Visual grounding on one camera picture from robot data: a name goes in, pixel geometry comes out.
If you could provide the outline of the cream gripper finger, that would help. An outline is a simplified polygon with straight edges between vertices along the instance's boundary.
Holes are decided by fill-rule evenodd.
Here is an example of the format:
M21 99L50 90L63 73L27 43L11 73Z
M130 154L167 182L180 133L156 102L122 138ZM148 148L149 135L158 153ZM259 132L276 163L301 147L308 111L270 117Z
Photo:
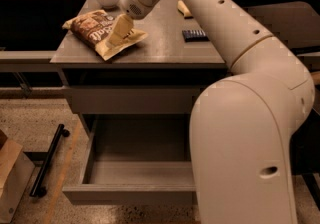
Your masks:
M132 18L127 14L119 15L113 23L112 30L106 40L106 45L109 48L121 45L132 29Z

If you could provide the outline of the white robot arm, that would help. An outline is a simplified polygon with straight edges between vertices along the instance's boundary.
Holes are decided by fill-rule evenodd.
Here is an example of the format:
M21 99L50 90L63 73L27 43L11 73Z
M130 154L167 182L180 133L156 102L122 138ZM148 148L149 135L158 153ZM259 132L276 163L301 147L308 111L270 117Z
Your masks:
M160 0L120 0L142 19ZM231 74L197 98L190 153L202 224L297 224L290 138L315 99L300 60L232 0L182 0Z

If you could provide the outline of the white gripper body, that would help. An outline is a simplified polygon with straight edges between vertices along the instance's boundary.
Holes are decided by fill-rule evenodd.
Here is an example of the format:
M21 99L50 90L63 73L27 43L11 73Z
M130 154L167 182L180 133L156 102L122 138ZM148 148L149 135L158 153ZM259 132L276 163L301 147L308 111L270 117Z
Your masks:
M145 18L153 9L152 0L120 0L119 5L134 20Z

